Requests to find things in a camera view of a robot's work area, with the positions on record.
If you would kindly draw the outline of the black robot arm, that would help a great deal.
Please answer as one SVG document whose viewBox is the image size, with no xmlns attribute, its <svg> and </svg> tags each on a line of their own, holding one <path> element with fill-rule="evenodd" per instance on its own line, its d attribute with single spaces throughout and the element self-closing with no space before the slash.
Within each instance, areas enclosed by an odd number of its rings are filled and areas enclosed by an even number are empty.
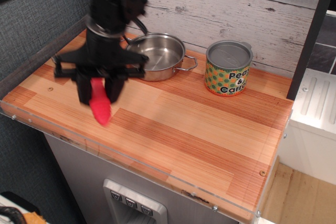
<svg viewBox="0 0 336 224">
<path fill-rule="evenodd" d="M 144 77 L 148 57 L 120 45 L 129 22 L 145 13 L 147 0 L 91 0 L 86 19 L 86 42 L 75 51 L 53 57 L 56 78 L 70 78 L 77 85 L 79 101 L 89 104 L 92 79 L 104 78 L 110 103 L 116 102 L 128 78 Z"/>
</svg>

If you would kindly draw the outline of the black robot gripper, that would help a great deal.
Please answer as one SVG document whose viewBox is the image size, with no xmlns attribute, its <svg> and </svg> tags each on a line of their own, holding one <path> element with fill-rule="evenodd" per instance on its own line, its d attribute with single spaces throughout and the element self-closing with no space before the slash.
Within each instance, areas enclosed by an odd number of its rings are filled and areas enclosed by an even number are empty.
<svg viewBox="0 0 336 224">
<path fill-rule="evenodd" d="M 120 38 L 109 38 L 87 30 L 85 44 L 74 51 L 53 56 L 56 78 L 72 78 L 77 85 L 79 101 L 89 105 L 91 78 L 105 78 L 105 91 L 115 103 L 129 77 L 143 77 L 149 58 L 125 50 Z"/>
</svg>

